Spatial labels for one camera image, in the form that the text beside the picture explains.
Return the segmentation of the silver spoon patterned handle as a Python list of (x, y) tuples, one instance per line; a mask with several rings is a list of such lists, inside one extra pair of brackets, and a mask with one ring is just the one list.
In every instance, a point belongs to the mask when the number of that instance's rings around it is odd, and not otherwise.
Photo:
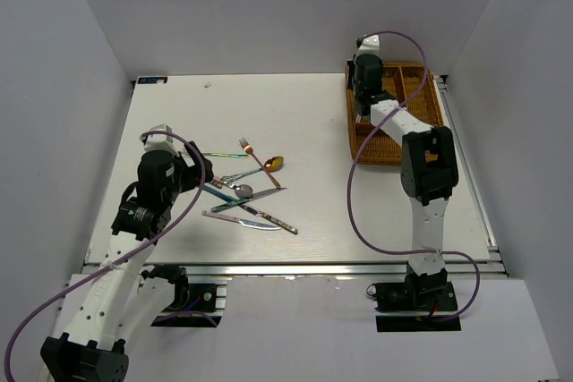
[(214, 176), (211, 184), (218, 188), (227, 187), (234, 191), (237, 198), (250, 198), (253, 195), (253, 189), (247, 184), (235, 183), (234, 178), (231, 176), (218, 177)]

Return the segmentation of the iridescent rainbow fork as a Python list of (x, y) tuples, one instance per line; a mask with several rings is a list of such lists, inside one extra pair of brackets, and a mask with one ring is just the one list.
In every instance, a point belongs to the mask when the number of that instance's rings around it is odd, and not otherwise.
[(205, 157), (226, 157), (226, 158), (248, 158), (249, 156), (245, 153), (235, 154), (235, 153), (220, 153), (220, 152), (204, 152), (202, 153)]

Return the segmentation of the rose gold fork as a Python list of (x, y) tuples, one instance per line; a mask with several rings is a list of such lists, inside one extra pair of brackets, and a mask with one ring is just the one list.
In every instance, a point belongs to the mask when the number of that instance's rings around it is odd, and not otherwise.
[(278, 182), (278, 180), (272, 175), (271, 172), (268, 171), (267, 167), (259, 160), (259, 158), (255, 155), (254, 150), (252, 148), (252, 146), (250, 145), (250, 143), (245, 139), (245, 138), (241, 138), (239, 141), (239, 145), (242, 147), (243, 151), (249, 156), (252, 157), (254, 159), (254, 161), (259, 165), (259, 167), (262, 169), (262, 171), (267, 175), (267, 177), (271, 180), (271, 182), (273, 183), (273, 185), (277, 188), (277, 189), (281, 189), (281, 184)]

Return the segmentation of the gold bowl iridescent spoon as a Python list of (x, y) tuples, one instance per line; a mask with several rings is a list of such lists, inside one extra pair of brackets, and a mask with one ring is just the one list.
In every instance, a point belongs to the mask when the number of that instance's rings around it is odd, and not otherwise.
[(282, 156), (272, 157), (264, 163), (264, 167), (259, 167), (259, 168), (256, 168), (256, 169), (253, 169), (250, 171), (246, 171), (246, 172), (243, 172), (240, 174), (232, 174), (232, 175), (222, 176), (220, 178), (220, 180), (223, 183), (233, 183), (233, 182), (235, 182), (239, 179), (242, 179), (246, 176), (256, 174), (256, 173), (259, 173), (262, 171), (266, 171), (269, 173), (275, 173), (282, 168), (284, 161), (285, 161), (285, 159)]

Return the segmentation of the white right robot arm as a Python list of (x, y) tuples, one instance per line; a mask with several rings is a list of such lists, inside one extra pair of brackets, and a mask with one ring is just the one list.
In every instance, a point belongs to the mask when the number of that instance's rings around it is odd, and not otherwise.
[(382, 60), (375, 54), (358, 54), (349, 66), (357, 113), (401, 148), (400, 181), (413, 221), (404, 296), (411, 307), (422, 310), (447, 284), (441, 252), (446, 208), (458, 185), (457, 158), (451, 130), (410, 114), (382, 88), (382, 76)]

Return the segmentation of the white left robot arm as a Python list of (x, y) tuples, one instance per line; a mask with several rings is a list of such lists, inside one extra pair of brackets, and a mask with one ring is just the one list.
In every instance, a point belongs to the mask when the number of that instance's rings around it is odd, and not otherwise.
[(183, 270), (143, 266), (159, 238), (176, 224), (171, 210), (178, 196), (213, 178), (212, 164), (192, 141), (184, 144), (187, 165), (171, 132), (143, 135), (137, 179), (122, 194), (111, 225), (107, 255), (87, 277), (84, 302), (58, 337), (47, 337), (40, 356), (55, 381), (122, 381), (129, 352), (141, 332), (165, 308), (181, 309), (189, 299)]

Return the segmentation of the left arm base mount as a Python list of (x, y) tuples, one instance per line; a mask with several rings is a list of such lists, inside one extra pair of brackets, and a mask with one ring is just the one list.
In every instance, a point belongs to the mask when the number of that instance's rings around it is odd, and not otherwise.
[(170, 284), (172, 301), (152, 322), (153, 327), (217, 327), (222, 307), (217, 305), (222, 284), (191, 281), (184, 267), (177, 265), (147, 266), (142, 279), (161, 278)]

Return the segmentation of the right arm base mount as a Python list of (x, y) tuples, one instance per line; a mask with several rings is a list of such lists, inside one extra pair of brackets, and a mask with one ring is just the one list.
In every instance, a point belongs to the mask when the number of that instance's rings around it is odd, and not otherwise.
[(366, 296), (375, 302), (378, 333), (458, 332), (458, 301), (453, 284), (416, 301), (405, 282), (370, 284)]

